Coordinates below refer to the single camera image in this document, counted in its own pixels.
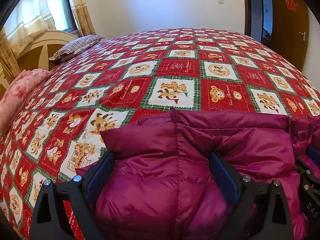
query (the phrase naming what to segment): headboard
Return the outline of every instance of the headboard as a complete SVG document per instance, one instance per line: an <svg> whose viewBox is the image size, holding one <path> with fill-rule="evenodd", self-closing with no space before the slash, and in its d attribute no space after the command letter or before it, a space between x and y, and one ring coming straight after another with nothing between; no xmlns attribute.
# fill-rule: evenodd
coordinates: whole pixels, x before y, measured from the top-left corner
<svg viewBox="0 0 320 240"><path fill-rule="evenodd" d="M58 62L50 61L49 57L77 37L71 33L48 30L39 35L18 56L17 62L20 70L33 70L41 68L52 70Z"/></svg>

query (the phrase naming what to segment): red door decoration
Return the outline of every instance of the red door decoration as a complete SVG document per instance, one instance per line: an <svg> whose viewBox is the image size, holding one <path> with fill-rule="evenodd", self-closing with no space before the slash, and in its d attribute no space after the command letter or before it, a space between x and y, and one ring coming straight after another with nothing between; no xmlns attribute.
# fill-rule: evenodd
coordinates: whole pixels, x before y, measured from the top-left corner
<svg viewBox="0 0 320 240"><path fill-rule="evenodd" d="M295 0L285 0L285 4L289 10L294 12L299 8L298 4L295 3Z"/></svg>

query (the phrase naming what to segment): blue gripper pad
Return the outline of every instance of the blue gripper pad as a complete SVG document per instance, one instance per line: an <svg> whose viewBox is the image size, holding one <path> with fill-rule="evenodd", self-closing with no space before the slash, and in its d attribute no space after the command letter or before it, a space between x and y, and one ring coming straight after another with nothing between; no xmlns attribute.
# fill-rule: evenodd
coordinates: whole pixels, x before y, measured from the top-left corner
<svg viewBox="0 0 320 240"><path fill-rule="evenodd" d="M224 195L224 198L236 206L240 200L238 186L215 153L211 153L209 166L212 175L216 179L220 190Z"/></svg>
<svg viewBox="0 0 320 240"><path fill-rule="evenodd" d="M307 156L320 168L320 153L318 151L308 147Z"/></svg>
<svg viewBox="0 0 320 240"><path fill-rule="evenodd" d="M85 198L87 203L96 202L98 200L114 166L115 156L112 153L109 153L87 185L87 194Z"/></svg>

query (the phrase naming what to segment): bed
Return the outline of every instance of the bed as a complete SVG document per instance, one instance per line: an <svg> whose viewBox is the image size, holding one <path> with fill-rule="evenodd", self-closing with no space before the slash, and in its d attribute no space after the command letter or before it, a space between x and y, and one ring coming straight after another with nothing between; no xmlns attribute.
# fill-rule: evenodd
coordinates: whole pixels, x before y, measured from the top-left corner
<svg viewBox="0 0 320 240"><path fill-rule="evenodd" d="M319 97L292 64L232 31L168 29L99 43L57 65L1 141L0 206L28 239L43 181L68 181L98 160L106 151L100 131L171 107L316 116Z"/></svg>

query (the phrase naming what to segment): door handle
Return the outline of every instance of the door handle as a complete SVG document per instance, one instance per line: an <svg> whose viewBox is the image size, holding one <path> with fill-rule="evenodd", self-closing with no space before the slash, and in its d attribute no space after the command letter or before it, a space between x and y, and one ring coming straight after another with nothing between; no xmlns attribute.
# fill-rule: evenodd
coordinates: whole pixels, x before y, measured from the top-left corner
<svg viewBox="0 0 320 240"><path fill-rule="evenodd" d="M306 41L306 32L303 32L303 33L299 32L299 33L303 35L303 41Z"/></svg>

